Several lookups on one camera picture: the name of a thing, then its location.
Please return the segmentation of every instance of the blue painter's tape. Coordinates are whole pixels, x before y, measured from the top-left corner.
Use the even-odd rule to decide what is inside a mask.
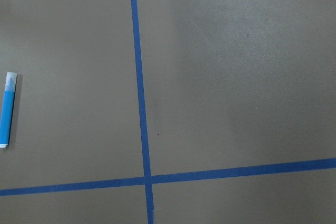
[[[1,112],[0,123],[0,144],[8,144],[9,134],[11,132],[12,113],[14,104],[14,94],[12,91],[5,91]]]
[[[123,187],[123,186],[138,186],[138,185],[144,185],[144,177],[101,180],[101,181],[93,181],[93,182],[62,184],[62,185],[52,185],[52,186],[37,186],[37,187],[4,189],[4,190],[0,190],[0,196],[55,193],[58,191],[75,191],[75,190],[87,190],[87,189]]]
[[[154,201],[153,201],[153,189],[152,189],[152,182],[151,182],[151,164],[150,164],[149,145],[148,145],[146,106],[145,106],[145,94],[144,94],[144,85],[143,85],[141,42],[140,42],[140,29],[139,29],[137,0],[131,0],[131,7],[132,7],[135,69],[136,69],[137,87],[138,87],[140,132],[141,132],[143,171],[144,171],[144,179],[145,179],[147,218],[148,218],[148,223],[153,224]]]
[[[336,158],[152,176],[153,184],[336,168]]]

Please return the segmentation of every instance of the blue marker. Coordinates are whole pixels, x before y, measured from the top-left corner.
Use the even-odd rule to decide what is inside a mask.
[[[11,132],[12,112],[16,85],[16,73],[8,72],[6,77],[4,102],[2,104],[0,123],[0,148],[6,148]]]

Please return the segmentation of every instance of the gray floor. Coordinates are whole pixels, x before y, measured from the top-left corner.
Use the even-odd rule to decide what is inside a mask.
[[[153,175],[336,157],[335,0],[138,0]],[[143,176],[130,0],[0,0],[0,189]],[[155,223],[335,223],[335,171],[153,186]],[[0,197],[1,223],[147,223],[144,187]]]

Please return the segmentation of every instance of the white marker cap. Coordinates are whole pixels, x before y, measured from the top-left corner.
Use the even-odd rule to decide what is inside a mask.
[[[5,91],[15,91],[16,77],[16,73],[7,72]]]

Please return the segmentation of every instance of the blue tape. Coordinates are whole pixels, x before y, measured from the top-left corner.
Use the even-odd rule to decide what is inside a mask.
[[[94,182],[83,182],[83,183],[62,184],[62,185],[52,185],[52,186],[36,186],[36,187],[26,187],[26,188],[3,189],[3,190],[0,190],[0,196],[54,193],[58,191],[75,191],[75,190],[87,190],[87,189],[123,187],[123,186],[138,186],[138,185],[144,185],[144,177],[101,180],[101,181],[94,181]]]
[[[137,0],[131,0],[131,7],[132,7],[133,38],[134,38],[134,51],[135,51],[135,69],[136,69],[137,87],[138,87],[142,160],[143,160],[146,205],[147,205],[147,219],[148,219],[149,224],[153,224],[154,201],[153,201],[153,188],[152,188],[152,182],[151,182],[151,163],[150,163],[149,145],[148,145],[147,119],[146,119],[145,93],[144,93],[143,74],[142,74],[141,42],[140,42],[140,29],[139,29]]]
[[[160,183],[185,182],[193,180],[303,172],[309,170],[321,170],[331,168],[336,168],[336,158],[282,163],[282,164],[238,167],[238,168],[219,169],[219,170],[205,170],[201,172],[191,172],[191,173],[154,175],[151,177],[150,185]],[[146,182],[145,177],[122,178],[112,180],[101,180],[95,182],[3,189],[0,190],[0,196],[54,193],[58,191],[74,191],[74,190],[87,190],[87,189],[110,188],[110,187],[138,186],[138,185],[145,185],[146,187],[146,184],[149,183]],[[150,190],[151,195],[153,195],[152,186],[150,187]],[[153,221],[153,215],[149,217],[149,221]]]
[[[152,176],[153,184],[336,168],[336,158]]]

